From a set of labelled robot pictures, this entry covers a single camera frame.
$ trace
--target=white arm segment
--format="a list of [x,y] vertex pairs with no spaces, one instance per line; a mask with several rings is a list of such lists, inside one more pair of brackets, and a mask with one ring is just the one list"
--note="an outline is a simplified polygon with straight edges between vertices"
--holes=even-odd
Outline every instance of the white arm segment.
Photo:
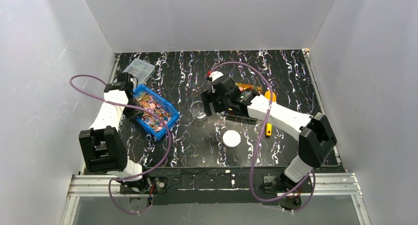
[[[223,76],[222,72],[220,71],[214,71],[212,72],[209,77],[212,79],[212,82],[214,82],[219,77]],[[212,93],[215,93],[215,88],[212,86]]]
[[[111,171],[107,172],[106,174],[117,176],[118,178],[125,178],[130,177],[132,175],[136,175],[142,173],[142,166],[138,163],[134,163],[132,160],[128,160],[128,164],[126,165],[125,169],[122,172],[119,171]],[[134,177],[132,179],[126,180],[127,182],[137,181],[142,179],[142,176]]]
[[303,162],[297,155],[287,166],[284,174],[293,182],[298,183],[311,169],[312,167]]
[[[128,97],[126,96],[125,91],[109,91],[104,94],[104,99],[115,103],[128,104]],[[125,107],[115,106],[110,103],[103,103],[90,128],[100,130],[105,129],[107,126],[111,126],[116,128],[116,130],[119,130],[119,123],[122,119],[124,109]]]
[[[128,97],[126,96],[125,91],[113,90],[104,94],[104,99],[106,101],[112,101],[115,103],[128,104]],[[107,126],[115,127],[116,130],[119,130],[119,123],[122,119],[123,110],[125,107],[115,106],[110,103],[103,103],[102,107],[99,110],[99,113],[90,126],[94,130],[105,129]],[[111,171],[107,172],[109,175],[114,175],[119,178],[125,178],[132,175],[142,173],[142,166],[138,163],[134,163],[132,160],[128,159],[125,169],[122,172]],[[141,179],[142,176],[132,178],[126,181],[136,181]]]
[[[248,115],[253,118],[263,120],[269,108],[269,100],[264,96],[256,96],[251,105],[247,107]],[[268,122],[290,134],[296,141],[299,141],[300,127],[306,127],[311,121],[309,114],[295,112],[277,103],[272,103],[272,109]],[[284,171],[284,174],[293,182],[299,182],[303,176],[312,169],[304,163],[301,158],[296,156]]]
[[[252,99],[251,105],[247,107],[248,115],[252,118],[263,120],[266,117],[268,108],[269,100],[261,95],[256,96]],[[287,132],[297,141],[299,141],[299,134],[301,132],[299,128],[306,127],[310,121],[309,114],[299,113],[278,105],[275,102],[272,103],[268,123]]]

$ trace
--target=black table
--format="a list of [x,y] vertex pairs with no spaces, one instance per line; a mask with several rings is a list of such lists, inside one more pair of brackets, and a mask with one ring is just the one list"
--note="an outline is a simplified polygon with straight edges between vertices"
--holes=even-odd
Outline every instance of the black table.
[[[155,72],[146,85],[180,112],[179,124],[173,128],[174,144],[163,167],[250,166],[262,121],[249,125],[218,114],[207,118],[201,127],[193,124],[190,104],[209,88],[205,74],[216,64],[247,63],[270,81],[278,104],[312,115],[321,111],[301,50],[123,53],[116,73],[123,71],[134,58],[155,65]],[[263,86],[267,90],[261,78],[246,67],[230,64],[220,71],[230,74],[235,82]],[[221,142],[223,133],[229,129],[241,135],[241,143],[235,149],[226,148]],[[286,167],[297,155],[297,142],[290,135],[277,128],[273,132],[270,138],[263,137],[256,166]],[[155,142],[138,123],[127,119],[121,121],[119,134],[128,148],[129,158],[147,167],[154,166],[167,148],[166,138]],[[338,165],[334,152],[325,163]]]

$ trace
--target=orange tool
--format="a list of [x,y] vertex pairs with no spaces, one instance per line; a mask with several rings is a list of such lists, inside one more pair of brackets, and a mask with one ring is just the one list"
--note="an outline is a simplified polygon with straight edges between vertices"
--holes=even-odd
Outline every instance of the orange tool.
[[[266,91],[266,93],[264,94],[264,97],[268,100],[270,100],[270,91]],[[276,95],[273,93],[273,102],[276,101]],[[270,123],[266,123],[266,136],[270,137],[272,136],[273,133],[273,126]]]

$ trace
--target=glass panel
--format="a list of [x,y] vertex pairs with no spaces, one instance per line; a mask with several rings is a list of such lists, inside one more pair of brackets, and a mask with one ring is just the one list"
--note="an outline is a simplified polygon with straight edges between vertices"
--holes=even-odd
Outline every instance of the glass panel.
[[[129,198],[117,197],[129,209]],[[145,208],[146,198],[131,200],[132,209]],[[234,225],[234,224],[359,224],[350,195],[314,196],[302,211],[290,214],[279,206],[262,204],[171,204],[152,206],[141,216],[124,214],[108,197],[82,197],[74,220],[76,225]]]

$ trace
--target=white wall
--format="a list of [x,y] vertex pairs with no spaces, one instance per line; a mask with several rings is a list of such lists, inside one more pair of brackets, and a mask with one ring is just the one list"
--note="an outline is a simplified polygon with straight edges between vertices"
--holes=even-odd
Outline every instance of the white wall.
[[[81,166],[78,133],[100,106],[68,80],[107,80],[113,60],[85,0],[0,0],[1,224],[61,222]],[[89,81],[85,89],[103,87]]]
[[418,220],[418,0],[336,0],[311,58],[373,224]]
[[86,0],[115,53],[302,49],[334,0]]

